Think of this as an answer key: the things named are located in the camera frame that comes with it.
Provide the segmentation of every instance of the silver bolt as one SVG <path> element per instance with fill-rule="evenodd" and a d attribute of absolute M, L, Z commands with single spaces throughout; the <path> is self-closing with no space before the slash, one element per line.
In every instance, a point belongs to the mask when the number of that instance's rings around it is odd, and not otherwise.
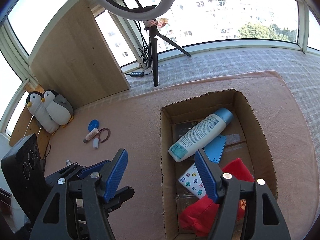
<path fill-rule="evenodd" d="M 265 184 L 265 181 L 263 179 L 257 179 L 257 183 L 262 186 Z"/>
<path fill-rule="evenodd" d="M 93 178 L 93 179 L 95 179 L 95 178 L 97 178 L 99 176 L 100 176 L 100 174 L 98 172 L 93 172 L 93 173 L 90 174 L 90 177 Z"/>
<path fill-rule="evenodd" d="M 65 178 L 58 179 L 58 184 L 63 184 L 66 182 Z"/>
<path fill-rule="evenodd" d="M 222 175 L 225 179 L 231 179 L 232 178 L 232 175 L 230 173 L 223 173 Z"/>

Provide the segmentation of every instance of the plaid fabric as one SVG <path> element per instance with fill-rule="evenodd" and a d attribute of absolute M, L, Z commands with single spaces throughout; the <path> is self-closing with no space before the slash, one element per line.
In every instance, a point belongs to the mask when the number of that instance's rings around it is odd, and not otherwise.
<path fill-rule="evenodd" d="M 158 87 L 153 86 L 152 74 L 143 78 L 126 76 L 131 85 L 129 90 L 90 103 L 76 112 L 185 82 L 265 70 L 277 71 L 291 90 L 307 121 L 320 167 L 320 57 L 301 51 L 231 49 L 181 57 L 159 67 Z"/>

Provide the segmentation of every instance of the penguin plush toy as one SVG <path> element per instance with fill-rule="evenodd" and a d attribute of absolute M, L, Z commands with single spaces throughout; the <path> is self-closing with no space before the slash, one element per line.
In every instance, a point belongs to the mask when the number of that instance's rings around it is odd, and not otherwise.
<path fill-rule="evenodd" d="M 40 92 L 31 92 L 27 97 L 27 108 L 38 120 L 41 128 L 44 128 L 48 133 L 54 133 L 59 125 L 50 117 L 48 111 L 42 105 L 41 96 Z"/>
<path fill-rule="evenodd" d="M 73 120 L 71 104 L 54 90 L 47 90 L 42 94 L 42 104 L 51 118 L 60 125 L 66 125 Z"/>

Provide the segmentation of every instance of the red pouch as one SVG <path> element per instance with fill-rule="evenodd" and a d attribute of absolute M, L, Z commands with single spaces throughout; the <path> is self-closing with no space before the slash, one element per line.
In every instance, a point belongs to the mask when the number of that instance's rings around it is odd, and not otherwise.
<path fill-rule="evenodd" d="M 223 172 L 231 173 L 239 180 L 254 182 L 252 175 L 240 158 L 228 163 Z M 183 229 L 195 231 L 197 236 L 207 236 L 218 211 L 215 204 L 207 195 L 196 203 L 188 206 L 179 216 L 179 222 Z M 244 217 L 245 200 L 239 201 L 237 221 Z"/>

